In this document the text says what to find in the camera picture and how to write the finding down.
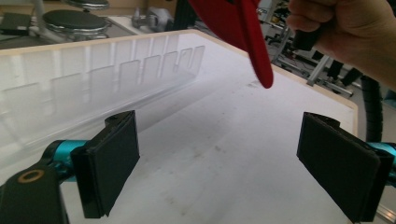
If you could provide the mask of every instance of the human hand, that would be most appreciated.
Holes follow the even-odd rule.
[[[306,32],[321,27],[316,48],[343,63],[359,63],[396,31],[386,0],[290,0],[289,9],[288,26]]]

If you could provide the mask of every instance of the red object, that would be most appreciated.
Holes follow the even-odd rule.
[[[274,75],[256,9],[260,0],[189,0],[195,12],[225,42],[247,51],[257,78],[270,88]]]

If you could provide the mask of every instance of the white surface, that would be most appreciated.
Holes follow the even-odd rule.
[[[304,111],[339,119],[352,132],[353,109],[278,73],[265,90],[248,58],[180,36],[180,48],[191,43],[205,45],[196,81],[134,107],[141,159],[110,217],[84,219],[77,185],[63,183],[71,223],[347,223],[296,151]],[[0,183],[39,156],[12,158]]]

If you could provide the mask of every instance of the finger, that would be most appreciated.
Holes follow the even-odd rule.
[[[307,17],[311,21],[327,22],[334,16],[332,7],[326,7],[310,0],[290,0],[291,14]]]
[[[311,21],[303,16],[290,15],[286,19],[286,23],[293,31],[301,30],[305,32],[316,31],[320,27],[320,22]]]

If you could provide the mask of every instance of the metal frame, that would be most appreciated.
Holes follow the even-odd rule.
[[[62,2],[72,7],[80,7],[89,10],[104,10],[110,7],[108,2],[106,2],[106,4],[78,3],[73,0],[62,0]]]
[[[271,61],[271,63],[276,64],[280,63],[283,66],[287,66],[295,71],[298,71],[302,74],[304,78],[307,79],[306,84],[310,86],[314,86],[316,83],[321,84],[323,86],[326,86],[334,91],[339,91],[344,94],[347,94],[349,97],[353,95],[353,91],[346,90],[344,88],[341,88],[337,85],[334,85],[331,82],[328,82],[322,78],[319,78],[319,74],[321,71],[323,71],[324,67],[326,66],[326,63],[330,60],[330,57],[325,55],[323,58],[320,60],[318,65],[315,67],[314,71],[309,73],[308,71],[305,71],[302,68],[299,68],[291,63],[288,63],[282,59],[280,59],[280,55],[282,54],[283,48],[285,48],[287,42],[289,41],[289,38],[291,37],[291,29],[288,26],[285,26],[285,28],[282,30],[280,34],[280,38],[282,41],[280,42],[280,46],[278,48],[278,51],[276,52],[276,55],[274,56],[274,59]]]
[[[104,35],[107,31],[108,24],[104,27],[96,28],[96,29],[73,29],[67,28],[64,26],[57,26],[54,24],[47,23],[47,28],[53,32],[61,33],[65,35],[74,35],[74,36],[95,36],[95,35]]]
[[[379,217],[385,219],[387,223],[396,223],[396,214],[392,210],[388,209],[386,206],[380,204],[376,210]]]

